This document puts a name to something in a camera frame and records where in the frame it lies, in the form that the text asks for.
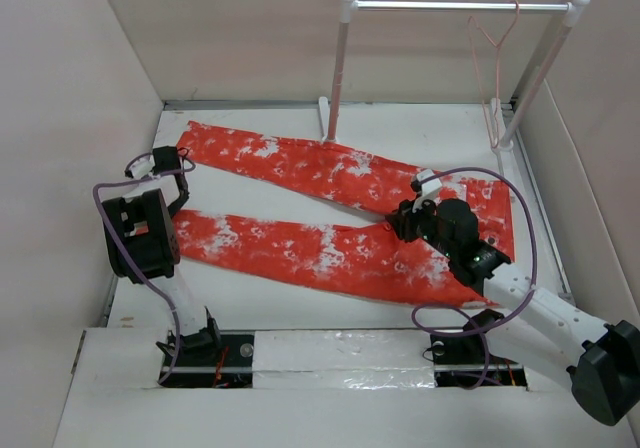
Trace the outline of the red white tie-dye trousers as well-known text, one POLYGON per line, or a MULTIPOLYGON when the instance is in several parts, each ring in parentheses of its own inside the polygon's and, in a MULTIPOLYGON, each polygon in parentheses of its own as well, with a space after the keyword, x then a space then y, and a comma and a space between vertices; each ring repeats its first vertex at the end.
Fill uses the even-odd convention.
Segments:
POLYGON ((174 219, 197 262, 305 288, 398 304, 474 303, 478 295, 387 216, 412 198, 419 167, 309 139, 188 123, 179 138, 201 171, 253 185, 225 212, 195 203, 174 219))

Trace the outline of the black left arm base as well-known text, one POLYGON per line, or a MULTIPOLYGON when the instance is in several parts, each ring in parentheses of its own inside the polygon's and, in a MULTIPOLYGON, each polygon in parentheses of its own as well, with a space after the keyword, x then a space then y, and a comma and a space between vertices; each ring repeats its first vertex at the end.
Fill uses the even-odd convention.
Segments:
POLYGON ((163 355, 159 384, 165 388, 244 389, 253 386, 253 331, 220 331, 213 319, 182 336, 175 364, 175 335, 156 346, 163 355))

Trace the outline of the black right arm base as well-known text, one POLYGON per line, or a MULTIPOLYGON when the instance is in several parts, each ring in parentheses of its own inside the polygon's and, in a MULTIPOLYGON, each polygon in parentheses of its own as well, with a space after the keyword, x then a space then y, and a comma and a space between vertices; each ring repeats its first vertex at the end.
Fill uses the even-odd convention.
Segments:
POLYGON ((489 326, 503 315, 486 309, 453 329, 422 328, 430 343, 423 357, 433 364, 437 388, 525 387, 526 376, 520 364, 491 354, 479 334, 469 335, 475 328, 489 326))

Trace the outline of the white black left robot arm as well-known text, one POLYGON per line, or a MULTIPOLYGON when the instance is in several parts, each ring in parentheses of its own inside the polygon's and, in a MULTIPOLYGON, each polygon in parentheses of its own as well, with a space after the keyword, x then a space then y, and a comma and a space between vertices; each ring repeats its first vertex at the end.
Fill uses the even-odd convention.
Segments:
POLYGON ((187 151, 154 148, 129 163, 122 187, 132 190, 102 200, 100 192, 116 183, 97 185, 94 201, 102 218, 109 263, 114 274, 147 286, 168 306, 175 330, 157 343, 174 366, 212 365, 222 355, 215 319, 198 305, 178 270, 180 247, 173 218, 189 198, 187 151))

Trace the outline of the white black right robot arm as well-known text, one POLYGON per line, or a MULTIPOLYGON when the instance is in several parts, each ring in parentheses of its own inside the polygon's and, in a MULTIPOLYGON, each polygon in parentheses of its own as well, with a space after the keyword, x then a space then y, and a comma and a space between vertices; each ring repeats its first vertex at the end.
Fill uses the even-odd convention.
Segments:
POLYGON ((468 203, 405 200, 386 220, 400 240, 426 242, 447 258, 458 282, 507 309, 504 316, 485 310, 467 324, 462 349, 468 358, 516 361, 565 388, 607 426, 638 404, 638 328, 626 320, 608 323, 537 286, 481 239, 468 203))

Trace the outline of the white clothes rack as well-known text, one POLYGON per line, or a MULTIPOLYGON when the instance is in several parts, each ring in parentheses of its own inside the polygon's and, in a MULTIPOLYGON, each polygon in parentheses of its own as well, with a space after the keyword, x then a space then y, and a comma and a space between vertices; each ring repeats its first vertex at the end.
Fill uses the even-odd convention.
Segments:
POLYGON ((346 60, 346 50, 352 15, 357 12, 462 12, 475 15, 477 13, 512 13, 515 19, 523 14, 557 15, 562 22, 556 37, 547 54, 539 65, 529 89, 519 99, 513 118, 504 122, 500 99, 494 98, 494 111, 484 113, 490 140, 494 143, 492 151, 496 155, 513 149, 516 132, 528 108, 535 100, 542 82, 545 81, 567 38, 578 24, 591 0, 570 0, 566 3, 520 3, 510 2, 459 2, 459 1, 374 1, 374 0, 339 0, 339 25, 337 46, 335 51, 334 73, 331 85, 331 96, 318 99, 318 110, 322 140, 337 140, 338 118, 341 102, 341 91, 346 60))

